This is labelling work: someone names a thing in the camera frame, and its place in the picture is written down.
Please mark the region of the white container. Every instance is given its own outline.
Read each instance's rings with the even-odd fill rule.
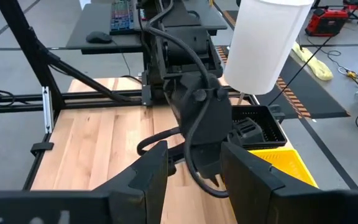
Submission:
[[[313,0],[242,0],[224,77],[237,91],[270,92]]]

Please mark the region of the computer mouse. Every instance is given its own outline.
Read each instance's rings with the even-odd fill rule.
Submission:
[[[104,32],[94,31],[86,36],[86,41],[91,44],[108,44],[112,42],[112,38]]]

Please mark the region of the keyboard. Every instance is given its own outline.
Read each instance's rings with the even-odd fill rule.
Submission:
[[[132,0],[116,0],[112,4],[110,35],[135,33],[132,10]]]

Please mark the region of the black desk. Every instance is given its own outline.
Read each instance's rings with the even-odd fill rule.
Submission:
[[[183,0],[188,11],[195,11],[200,16],[201,24],[215,34],[217,30],[227,29],[224,19],[219,15],[214,6],[209,6],[205,0]],[[109,33],[110,31],[111,4],[87,4],[80,19],[66,44],[66,48],[81,50],[82,54],[113,54],[133,53],[142,51],[142,42],[139,34],[114,35],[110,44],[89,44],[86,36],[92,31]]]

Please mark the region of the desk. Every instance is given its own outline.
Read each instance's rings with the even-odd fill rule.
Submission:
[[[112,90],[135,90],[140,85],[126,78],[97,79]],[[69,91],[91,91],[77,80]],[[60,113],[32,190],[92,190],[132,164],[139,156],[138,142],[177,126],[168,106],[66,110]],[[183,142],[180,135],[168,146]],[[236,223],[229,199],[204,193],[193,181],[184,162],[168,178],[162,223]]]
[[[214,31],[227,29],[224,19],[219,15],[214,6],[209,6],[208,1],[184,0],[188,11],[195,11],[200,16],[201,24],[208,30]],[[142,51],[140,34],[113,35],[110,44],[90,44],[86,36],[93,31],[110,32],[111,4],[87,4],[85,5],[78,22],[71,33],[66,48],[81,50],[83,54],[112,54],[133,53]],[[135,30],[140,31],[137,22],[137,13],[134,13]]]

